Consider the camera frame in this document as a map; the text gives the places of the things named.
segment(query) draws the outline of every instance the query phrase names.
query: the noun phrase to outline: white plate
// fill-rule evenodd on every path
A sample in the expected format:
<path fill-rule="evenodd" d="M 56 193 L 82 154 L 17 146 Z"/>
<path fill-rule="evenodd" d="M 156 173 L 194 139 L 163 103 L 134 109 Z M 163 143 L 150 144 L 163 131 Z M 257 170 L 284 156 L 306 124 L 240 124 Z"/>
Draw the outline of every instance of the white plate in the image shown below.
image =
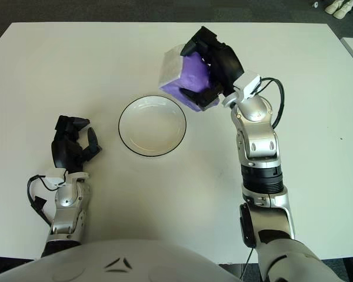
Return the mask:
<path fill-rule="evenodd" d="M 129 104 L 119 120 L 119 135 L 133 152 L 149 157 L 175 149 L 186 132 L 182 109 L 162 96 L 147 96 Z"/>

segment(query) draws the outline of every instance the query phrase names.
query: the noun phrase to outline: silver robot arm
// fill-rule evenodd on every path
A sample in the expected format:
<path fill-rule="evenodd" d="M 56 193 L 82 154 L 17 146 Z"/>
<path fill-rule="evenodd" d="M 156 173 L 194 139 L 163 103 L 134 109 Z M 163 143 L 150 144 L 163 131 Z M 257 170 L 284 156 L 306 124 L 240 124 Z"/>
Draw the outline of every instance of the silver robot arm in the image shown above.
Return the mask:
<path fill-rule="evenodd" d="M 236 92 L 225 98 L 224 106 L 232 106 L 231 118 L 237 128 L 245 200 L 240 206 L 244 243 L 257 251 L 264 281 L 342 281 L 295 240 L 278 138 L 271 126 L 272 106 L 260 95 L 245 95 L 244 99 L 242 81 L 239 78 L 234 83 Z"/>
<path fill-rule="evenodd" d="M 234 51 L 202 27 L 181 52 L 198 52 L 209 66 L 215 86 L 201 93 L 181 89 L 201 110 L 223 94 L 237 128 L 237 148 L 243 178 L 240 205 L 244 243 L 257 251 L 262 279 L 270 282 L 341 281 L 302 243 L 295 240 L 288 190 L 282 182 L 279 143 L 274 128 L 284 108 L 284 88 L 277 79 L 244 71 Z M 272 106 L 259 93 L 261 82 L 275 82 L 281 105 L 274 124 Z"/>

